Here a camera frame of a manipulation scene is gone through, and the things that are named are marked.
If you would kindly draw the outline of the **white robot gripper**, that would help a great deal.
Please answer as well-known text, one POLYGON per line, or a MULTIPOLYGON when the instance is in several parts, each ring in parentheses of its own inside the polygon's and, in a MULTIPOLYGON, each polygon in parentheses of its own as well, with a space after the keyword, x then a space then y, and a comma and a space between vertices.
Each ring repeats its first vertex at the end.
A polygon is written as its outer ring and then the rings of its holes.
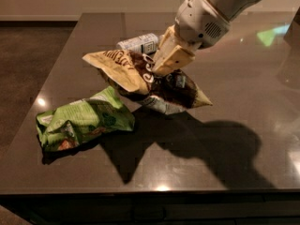
POLYGON ((185 67, 195 59, 188 45, 195 49, 212 47, 229 28, 228 20, 209 0, 185 0, 177 11, 175 24, 167 28, 158 44, 152 71, 166 76, 185 67))

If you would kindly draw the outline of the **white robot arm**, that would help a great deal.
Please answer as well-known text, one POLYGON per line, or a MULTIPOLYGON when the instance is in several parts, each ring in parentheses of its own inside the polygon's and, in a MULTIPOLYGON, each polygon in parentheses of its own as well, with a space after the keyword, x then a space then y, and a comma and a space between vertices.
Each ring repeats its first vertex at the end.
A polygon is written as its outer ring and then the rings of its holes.
POLYGON ((154 55, 153 72, 165 76, 195 59, 195 52, 214 46, 230 22, 261 0, 185 0, 154 55))

